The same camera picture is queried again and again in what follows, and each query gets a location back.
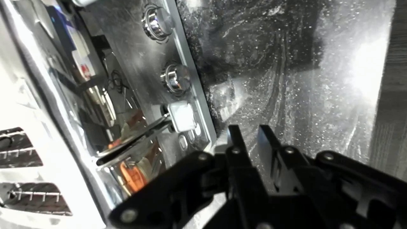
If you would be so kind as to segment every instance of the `metal frame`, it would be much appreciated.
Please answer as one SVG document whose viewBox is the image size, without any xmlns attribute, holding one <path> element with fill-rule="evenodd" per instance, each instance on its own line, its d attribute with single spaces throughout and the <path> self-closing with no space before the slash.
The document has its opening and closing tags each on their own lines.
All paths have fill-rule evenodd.
<svg viewBox="0 0 407 229">
<path fill-rule="evenodd" d="M 191 92 L 193 97 L 195 110 L 199 114 L 200 122 L 202 123 L 204 132 L 209 137 L 210 145 L 213 145 L 216 141 L 215 125 L 213 123 L 206 96 L 201 85 L 201 78 L 192 58 L 185 29 L 182 26 L 177 2 L 174 0 L 163 0 L 163 3 L 174 21 L 172 38 L 174 39 L 174 43 L 177 45 L 179 58 L 191 72 Z"/>
</svg>

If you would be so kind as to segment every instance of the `white plastic piece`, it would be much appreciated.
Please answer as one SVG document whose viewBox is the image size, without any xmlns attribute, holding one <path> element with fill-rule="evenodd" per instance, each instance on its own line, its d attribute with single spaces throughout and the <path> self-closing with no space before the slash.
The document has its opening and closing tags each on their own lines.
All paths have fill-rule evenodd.
<svg viewBox="0 0 407 229">
<path fill-rule="evenodd" d="M 97 1 L 97 0 L 73 0 L 73 2 L 75 5 L 81 6 L 81 7 L 88 6 L 88 5 L 93 3 L 94 1 Z"/>
<path fill-rule="evenodd" d="M 196 127 L 192 105 L 186 101 L 176 101 L 168 105 L 176 132 L 186 132 Z"/>
</svg>

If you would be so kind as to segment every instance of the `black plastic part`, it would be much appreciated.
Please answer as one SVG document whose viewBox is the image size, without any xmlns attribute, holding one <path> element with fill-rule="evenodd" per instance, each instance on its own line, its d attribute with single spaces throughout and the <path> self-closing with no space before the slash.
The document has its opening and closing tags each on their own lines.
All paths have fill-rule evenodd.
<svg viewBox="0 0 407 229">
<path fill-rule="evenodd" d="M 219 192 L 226 203 L 205 227 L 406 227 L 407 184 L 333 151 L 310 159 L 284 146 L 261 125 L 258 150 L 276 190 L 266 192 L 252 165 L 240 129 L 229 127 L 229 147 L 221 155 L 192 152 L 121 203 L 112 223 L 123 227 L 182 227 Z M 134 208 L 139 217 L 123 222 Z"/>
</svg>

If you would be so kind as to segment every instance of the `bolt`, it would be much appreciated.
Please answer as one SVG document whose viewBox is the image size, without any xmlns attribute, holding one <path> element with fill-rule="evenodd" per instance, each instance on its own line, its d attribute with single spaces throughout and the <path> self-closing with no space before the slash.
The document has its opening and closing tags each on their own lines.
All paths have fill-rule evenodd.
<svg viewBox="0 0 407 229">
<path fill-rule="evenodd" d="M 183 151 L 190 147 L 188 139 L 185 134 L 178 136 L 178 143 L 179 143 L 181 150 L 183 150 Z"/>
<path fill-rule="evenodd" d="M 195 141 L 195 139 L 196 139 L 196 133 L 195 133 L 193 129 L 188 131 L 187 134 L 188 134 L 188 138 L 190 138 L 191 141 Z"/>
<path fill-rule="evenodd" d="M 207 160 L 210 156 L 206 152 L 200 153 L 200 160 Z"/>
<path fill-rule="evenodd" d="M 333 157 L 333 153 L 331 153 L 331 152 L 326 152 L 324 153 L 324 157 L 327 159 L 327 160 L 333 160 L 335 157 Z"/>
<path fill-rule="evenodd" d="M 340 225 L 340 229 L 355 229 L 355 226 L 349 222 L 344 222 Z"/>
<path fill-rule="evenodd" d="M 286 147 L 285 151 L 286 151 L 288 153 L 294 153 L 295 148 L 294 148 L 294 147 Z"/>
<path fill-rule="evenodd" d="M 135 209 L 135 208 L 126 208 L 126 209 L 122 212 L 122 215 L 121 215 L 120 218 L 122 220 L 122 222 L 130 223 L 130 222 L 136 221 L 137 216 L 139 216 L 137 209 Z"/>
<path fill-rule="evenodd" d="M 232 152 L 240 153 L 240 148 L 239 147 L 233 147 Z"/>
<path fill-rule="evenodd" d="M 268 222 L 260 222 L 256 229 L 272 229 L 272 226 Z"/>
</svg>

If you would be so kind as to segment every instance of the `metal slot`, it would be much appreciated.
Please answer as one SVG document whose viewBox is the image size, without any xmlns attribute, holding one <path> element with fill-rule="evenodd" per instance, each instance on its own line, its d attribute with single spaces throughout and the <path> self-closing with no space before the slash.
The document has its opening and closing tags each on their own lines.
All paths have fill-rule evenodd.
<svg viewBox="0 0 407 229">
<path fill-rule="evenodd" d="M 40 155 L 22 128 L 0 132 L 0 167 L 41 165 Z"/>
<path fill-rule="evenodd" d="M 70 216 L 62 193 L 52 183 L 15 184 L 6 192 L 3 203 L 6 208 Z"/>
</svg>

